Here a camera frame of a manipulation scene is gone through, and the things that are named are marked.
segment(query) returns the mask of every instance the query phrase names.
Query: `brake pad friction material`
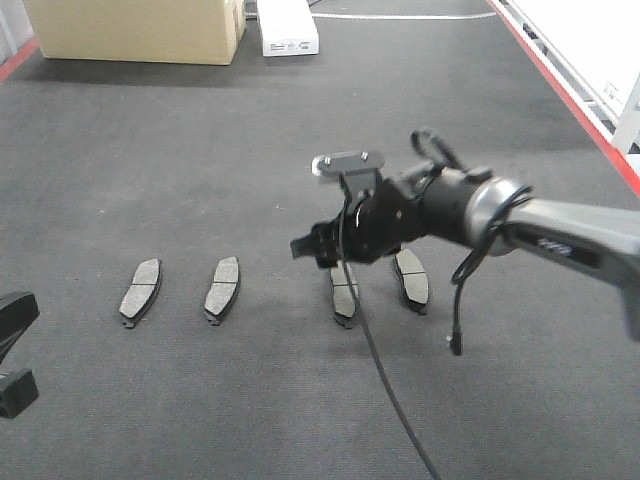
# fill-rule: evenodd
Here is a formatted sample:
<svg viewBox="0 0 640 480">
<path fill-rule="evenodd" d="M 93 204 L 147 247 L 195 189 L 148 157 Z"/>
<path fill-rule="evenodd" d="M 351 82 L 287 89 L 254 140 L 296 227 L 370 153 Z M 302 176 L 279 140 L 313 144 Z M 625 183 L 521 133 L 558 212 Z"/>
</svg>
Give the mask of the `brake pad friction material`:
<svg viewBox="0 0 640 480">
<path fill-rule="evenodd" d="M 416 313 L 426 315 L 429 304 L 429 279 L 420 260 L 411 250 L 405 248 L 394 256 L 393 265 L 400 280 L 405 305 Z"/>
<path fill-rule="evenodd" d="M 136 269 L 129 290 L 120 304 L 120 314 L 126 328 L 133 328 L 149 310 L 160 290 L 162 262 L 157 258 L 145 260 Z"/>
<path fill-rule="evenodd" d="M 220 325 L 240 291 L 240 264 L 237 257 L 220 260 L 204 302 L 204 313 L 211 325 Z"/>
<path fill-rule="evenodd" d="M 358 281 L 351 269 L 351 266 L 347 264 L 347 270 L 349 271 L 349 277 L 351 278 L 351 285 L 356 296 L 360 295 L 358 291 Z M 329 271 L 331 279 L 331 289 L 333 292 L 333 311 L 334 319 L 340 325 L 345 328 L 351 328 L 350 320 L 356 313 L 356 305 L 351 297 L 351 291 L 349 289 L 349 283 L 342 269 L 342 262 L 338 261 L 338 265 L 331 268 Z"/>
</svg>

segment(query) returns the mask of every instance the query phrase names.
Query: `black wire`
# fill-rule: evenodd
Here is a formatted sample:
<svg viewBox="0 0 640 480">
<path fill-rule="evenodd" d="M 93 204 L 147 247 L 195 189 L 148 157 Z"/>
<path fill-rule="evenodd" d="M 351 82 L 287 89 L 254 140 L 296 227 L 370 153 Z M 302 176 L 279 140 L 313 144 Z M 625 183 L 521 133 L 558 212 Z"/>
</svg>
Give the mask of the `black wire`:
<svg viewBox="0 0 640 480">
<path fill-rule="evenodd" d="M 389 382 L 389 378 L 387 377 L 387 373 L 384 369 L 384 365 L 382 365 L 382 361 L 380 360 L 380 354 L 378 353 L 378 349 L 376 348 L 376 344 L 373 341 L 373 336 L 371 335 L 371 331 L 369 330 L 369 324 L 367 323 L 367 318 L 364 315 L 364 311 L 362 310 L 362 306 L 360 305 L 360 299 L 356 295 L 355 289 L 353 288 L 353 284 L 351 283 L 351 276 L 349 275 L 349 270 L 347 269 L 347 263 L 344 257 L 344 243 L 343 243 L 343 232 L 344 232 L 344 217 L 345 212 L 347 210 L 347 201 L 345 200 L 344 206 L 342 208 L 342 212 L 340 212 L 340 225 L 338 228 L 338 248 L 340 249 L 340 258 L 342 259 L 342 270 L 344 271 L 344 276 L 347 279 L 347 285 L 349 286 L 349 292 L 351 293 L 351 298 L 353 299 L 356 311 L 354 312 L 354 316 L 357 314 L 360 316 L 362 321 L 362 330 L 364 331 L 364 335 L 367 338 L 367 343 L 369 344 L 369 350 L 371 351 L 371 356 L 373 357 L 373 361 L 376 364 L 376 369 L 378 370 L 378 375 L 380 376 L 380 380 L 382 380 L 382 384 L 384 385 L 384 389 L 387 391 L 387 395 L 389 396 L 389 400 L 393 404 L 393 408 L 395 409 L 398 417 L 400 418 L 400 422 L 402 422 L 402 426 L 404 427 L 405 432 L 411 439 L 411 443 L 415 447 L 418 455 L 422 459 L 424 466 L 429 471 L 429 474 L 433 478 L 433 480 L 442 480 L 442 477 L 436 470 L 436 467 L 431 462 L 431 459 L 427 455 L 424 447 L 418 440 L 417 435 L 411 428 L 411 424 L 407 419 L 402 407 L 400 406 L 400 402 L 398 402 L 398 398 L 396 397 L 393 388 L 391 387 L 391 383 Z"/>
<path fill-rule="evenodd" d="M 489 220 L 489 227 L 485 231 L 484 235 L 480 239 L 479 244 L 471 251 L 467 258 L 456 268 L 456 271 L 451 277 L 451 283 L 457 285 L 455 297 L 453 300 L 453 330 L 461 332 L 460 327 L 460 301 L 462 298 L 462 289 L 466 280 L 477 270 L 485 257 L 489 254 L 493 243 L 500 234 L 503 222 L 502 218 L 509 212 L 515 205 L 528 200 L 528 197 L 521 198 L 522 195 L 532 190 L 532 187 L 525 185 L 511 194 L 507 200 L 502 204 Z"/>
</svg>

